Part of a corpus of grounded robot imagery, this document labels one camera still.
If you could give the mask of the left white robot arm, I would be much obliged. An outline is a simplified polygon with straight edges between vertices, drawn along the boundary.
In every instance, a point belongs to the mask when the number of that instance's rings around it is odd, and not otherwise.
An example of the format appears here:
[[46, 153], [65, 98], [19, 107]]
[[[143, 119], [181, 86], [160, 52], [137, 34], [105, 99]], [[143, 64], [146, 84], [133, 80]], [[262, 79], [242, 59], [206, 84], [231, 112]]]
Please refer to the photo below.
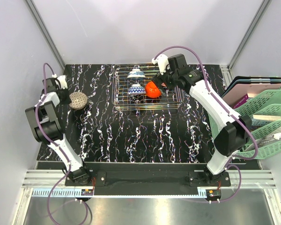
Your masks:
[[43, 80], [44, 89], [38, 103], [25, 110], [35, 140], [51, 148], [65, 165], [66, 179], [80, 185], [88, 185], [92, 174], [81, 157], [75, 153], [66, 138], [57, 106], [71, 103], [66, 76], [54, 74]]

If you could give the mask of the wire dish rack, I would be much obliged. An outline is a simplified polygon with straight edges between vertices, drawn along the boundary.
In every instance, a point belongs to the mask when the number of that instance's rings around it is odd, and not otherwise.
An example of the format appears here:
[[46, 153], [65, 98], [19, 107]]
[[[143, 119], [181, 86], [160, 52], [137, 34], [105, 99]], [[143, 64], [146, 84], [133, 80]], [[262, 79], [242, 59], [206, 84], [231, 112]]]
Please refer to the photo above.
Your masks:
[[158, 66], [148, 64], [118, 64], [113, 73], [112, 101], [117, 110], [177, 109], [183, 102], [179, 88], [159, 90], [151, 79]]

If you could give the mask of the blue white floral bowl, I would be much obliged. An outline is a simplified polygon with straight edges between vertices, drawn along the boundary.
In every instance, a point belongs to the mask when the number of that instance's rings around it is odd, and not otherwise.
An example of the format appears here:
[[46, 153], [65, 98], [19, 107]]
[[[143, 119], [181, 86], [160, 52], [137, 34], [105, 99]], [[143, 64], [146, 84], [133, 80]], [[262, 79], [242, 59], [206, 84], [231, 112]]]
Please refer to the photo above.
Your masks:
[[128, 80], [144, 80], [146, 78], [143, 71], [138, 68], [132, 69], [127, 76]]

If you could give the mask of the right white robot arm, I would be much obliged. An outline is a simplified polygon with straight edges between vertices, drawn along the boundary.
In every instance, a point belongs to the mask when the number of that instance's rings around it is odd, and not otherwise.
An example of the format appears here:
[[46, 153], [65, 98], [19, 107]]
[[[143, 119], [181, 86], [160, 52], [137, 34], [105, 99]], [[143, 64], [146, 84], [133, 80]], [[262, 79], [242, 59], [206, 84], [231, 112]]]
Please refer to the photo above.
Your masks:
[[204, 70], [192, 70], [184, 55], [167, 57], [161, 54], [152, 59], [152, 64], [159, 68], [158, 74], [152, 78], [156, 87], [182, 89], [197, 100], [216, 122], [219, 133], [214, 140], [214, 154], [199, 175], [199, 179], [207, 185], [215, 185], [232, 158], [247, 144], [250, 117], [241, 116], [233, 110], [204, 79]]

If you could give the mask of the blue zigzag bowl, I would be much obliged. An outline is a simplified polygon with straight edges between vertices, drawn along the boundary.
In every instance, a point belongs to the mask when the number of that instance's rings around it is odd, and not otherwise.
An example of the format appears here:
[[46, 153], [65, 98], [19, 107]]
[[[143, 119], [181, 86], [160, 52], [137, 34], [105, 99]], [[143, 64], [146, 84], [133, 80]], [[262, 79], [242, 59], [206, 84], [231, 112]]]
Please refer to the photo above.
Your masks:
[[132, 84], [131, 87], [128, 88], [128, 95], [129, 96], [136, 96], [136, 95], [145, 95], [146, 91], [143, 86], [139, 83]]

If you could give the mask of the plain orange bowl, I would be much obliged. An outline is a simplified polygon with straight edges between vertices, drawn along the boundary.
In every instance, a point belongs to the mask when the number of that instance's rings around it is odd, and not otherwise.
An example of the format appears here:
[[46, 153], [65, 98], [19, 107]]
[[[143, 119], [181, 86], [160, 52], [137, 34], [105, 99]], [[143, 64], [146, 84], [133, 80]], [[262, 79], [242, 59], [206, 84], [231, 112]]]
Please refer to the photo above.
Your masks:
[[146, 95], [149, 98], [159, 98], [162, 94], [158, 87], [152, 82], [148, 82], [145, 86]]

